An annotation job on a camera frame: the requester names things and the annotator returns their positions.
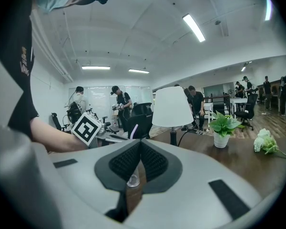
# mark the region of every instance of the lamp stand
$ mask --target lamp stand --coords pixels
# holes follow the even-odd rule
[[[175,127],[172,127],[171,131],[171,145],[177,146],[177,133],[175,132]]]

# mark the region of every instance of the white flower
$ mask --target white flower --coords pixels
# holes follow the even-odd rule
[[[259,133],[257,134],[258,137],[264,137],[264,136],[270,136],[270,131],[266,130],[265,128],[260,130]]]
[[[254,140],[254,151],[259,152],[261,150],[261,147],[264,145],[264,140],[261,137],[257,137],[256,140]]]

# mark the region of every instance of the black office chair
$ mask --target black office chair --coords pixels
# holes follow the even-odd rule
[[[145,114],[141,114],[141,115],[136,115],[133,117],[130,117],[127,120],[127,130],[128,130],[128,138],[130,138],[133,129],[135,128],[135,126],[138,125],[134,135],[133,135],[133,139],[142,139],[148,136],[148,125],[146,123],[146,115]]]
[[[153,124],[153,111],[151,109],[152,103],[143,103],[143,104],[136,104],[133,107],[132,110],[132,116],[137,116],[137,115],[146,115],[146,121],[145,121],[145,134],[146,134],[146,139],[149,139],[149,131],[151,130]]]
[[[106,132],[117,134],[120,130],[117,127],[111,126],[110,122],[105,122],[106,118],[108,118],[108,116],[102,117]]]
[[[61,126],[61,124],[59,123],[58,121],[58,118],[57,118],[57,114],[56,113],[52,113],[52,119],[53,119],[53,122],[56,126],[56,129],[57,130],[60,130],[62,132],[65,132],[65,129],[70,125],[70,124],[67,124],[67,125],[64,125],[64,127]]]
[[[248,102],[245,104],[245,105],[246,105],[245,110],[247,110],[248,113],[243,112],[243,111],[236,111],[236,112],[235,112],[235,115],[236,115],[237,117],[240,117],[240,118],[241,118],[242,125],[251,127],[251,128],[252,128],[252,131],[254,130],[254,128],[253,128],[253,126],[250,125],[248,119],[252,119],[253,116],[254,116],[254,106],[255,106],[257,97],[258,97],[257,94],[250,94],[250,95],[248,96]]]

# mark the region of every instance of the white pot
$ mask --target white pot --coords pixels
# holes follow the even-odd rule
[[[230,135],[226,135],[225,137],[222,137],[218,133],[214,132],[214,145],[218,148],[223,148],[227,146],[227,143],[229,141]]]

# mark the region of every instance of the mesh chair back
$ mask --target mesh chair back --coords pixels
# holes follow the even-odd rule
[[[246,105],[246,110],[248,111],[249,119],[252,119],[254,116],[254,106],[256,103],[258,95],[257,94],[250,94],[248,96],[248,105]]]
[[[54,122],[54,124],[56,126],[56,129],[61,131],[61,124],[59,124],[59,121],[58,121],[56,113],[52,113],[52,119],[53,119],[53,122]]]

